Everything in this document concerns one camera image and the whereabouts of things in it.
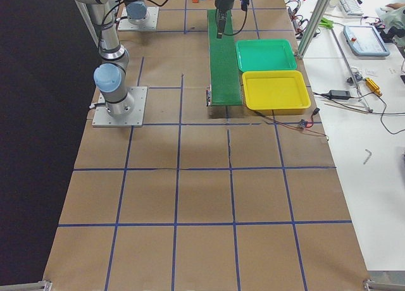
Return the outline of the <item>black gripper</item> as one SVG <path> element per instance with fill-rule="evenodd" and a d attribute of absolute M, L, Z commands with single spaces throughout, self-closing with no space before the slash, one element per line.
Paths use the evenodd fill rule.
<path fill-rule="evenodd" d="M 234 7 L 234 2 L 241 2 L 241 9 L 247 10 L 250 5 L 250 0 L 215 0 L 216 7 L 216 26 L 217 26 L 217 39 L 221 39 L 224 35 L 226 23 L 227 23 L 227 11 L 230 11 Z"/>

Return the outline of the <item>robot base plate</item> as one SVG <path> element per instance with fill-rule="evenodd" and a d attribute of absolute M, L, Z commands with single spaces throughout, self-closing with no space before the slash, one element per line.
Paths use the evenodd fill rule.
<path fill-rule="evenodd" d="M 148 87 L 127 87 L 126 98 L 116 104 L 108 103 L 100 93 L 95 108 L 93 127 L 141 127 L 147 100 Z"/>
<path fill-rule="evenodd" d="M 157 30 L 159 8 L 147 7 L 147 13 L 143 19 L 128 17 L 127 9 L 123 8 L 118 22 L 118 31 L 121 32 L 154 32 Z"/>

